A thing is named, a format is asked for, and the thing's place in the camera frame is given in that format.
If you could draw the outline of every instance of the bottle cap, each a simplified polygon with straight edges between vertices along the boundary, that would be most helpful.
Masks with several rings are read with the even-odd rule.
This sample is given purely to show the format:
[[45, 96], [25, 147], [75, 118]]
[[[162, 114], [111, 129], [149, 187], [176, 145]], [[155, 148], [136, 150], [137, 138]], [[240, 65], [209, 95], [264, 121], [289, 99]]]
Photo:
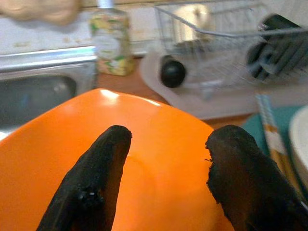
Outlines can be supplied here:
[[97, 5], [101, 9], [113, 8], [114, 2], [113, 0], [97, 0]]

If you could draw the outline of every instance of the white plate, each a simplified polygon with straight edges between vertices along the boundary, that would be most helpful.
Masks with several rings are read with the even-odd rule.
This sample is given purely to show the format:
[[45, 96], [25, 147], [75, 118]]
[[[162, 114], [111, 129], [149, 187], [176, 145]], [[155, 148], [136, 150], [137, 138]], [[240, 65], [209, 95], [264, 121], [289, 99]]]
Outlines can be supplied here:
[[308, 189], [308, 105], [293, 116], [289, 134], [294, 165], [303, 184]]

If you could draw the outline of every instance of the striped straw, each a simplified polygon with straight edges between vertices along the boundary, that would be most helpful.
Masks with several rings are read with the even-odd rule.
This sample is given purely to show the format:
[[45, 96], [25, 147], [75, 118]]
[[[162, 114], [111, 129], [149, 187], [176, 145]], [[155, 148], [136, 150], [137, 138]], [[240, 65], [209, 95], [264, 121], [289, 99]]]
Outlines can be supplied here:
[[274, 118], [270, 98], [267, 94], [257, 93], [256, 99], [270, 156], [277, 163], [277, 166], [280, 171], [289, 180], [289, 183], [291, 183], [302, 196], [303, 194], [301, 188], [293, 172], [290, 159], [287, 155], [285, 145], [282, 141], [281, 135], [277, 127], [277, 123]]

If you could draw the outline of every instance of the dish rack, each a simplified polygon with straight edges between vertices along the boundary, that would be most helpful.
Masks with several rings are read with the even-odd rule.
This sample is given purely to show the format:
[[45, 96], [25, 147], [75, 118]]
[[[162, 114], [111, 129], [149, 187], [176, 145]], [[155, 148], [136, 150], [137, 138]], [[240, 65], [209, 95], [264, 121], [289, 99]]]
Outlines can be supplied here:
[[[262, 22], [272, 13], [282, 13], [289, 20], [307, 19], [304, 12], [302, 17], [298, 15], [303, 5], [298, 4], [300, 0], [269, 1], [274, 9], [280, 7], [282, 11], [275, 12], [260, 0], [156, 5], [163, 48], [187, 69], [181, 87], [205, 93], [292, 84], [307, 77], [306, 22], [292, 21], [300, 26], [291, 28], [262, 28]], [[187, 11], [190, 7], [196, 7], [193, 13]], [[206, 22], [199, 22], [200, 14], [206, 10]]]

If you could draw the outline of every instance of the teal cloth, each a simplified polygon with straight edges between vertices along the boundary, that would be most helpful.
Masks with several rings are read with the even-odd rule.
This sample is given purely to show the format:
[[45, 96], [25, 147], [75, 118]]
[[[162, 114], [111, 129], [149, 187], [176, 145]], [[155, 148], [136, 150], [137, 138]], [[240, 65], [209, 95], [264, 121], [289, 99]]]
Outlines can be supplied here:
[[[289, 125], [293, 115], [301, 108], [302, 106], [290, 106], [290, 107], [279, 107], [273, 109], [274, 118], [277, 123], [277, 127], [281, 133], [283, 142], [287, 149], [287, 152], [292, 161], [292, 151], [290, 146], [290, 138], [289, 138]], [[266, 155], [269, 155], [269, 150], [266, 144], [262, 121], [260, 114], [256, 114], [249, 118], [245, 124], [242, 125], [242, 128], [249, 132], [256, 140], [258, 147], [262, 150], [262, 152]], [[301, 187], [304, 191], [304, 196], [308, 199], [308, 193], [304, 188], [303, 184], [300, 182]]]

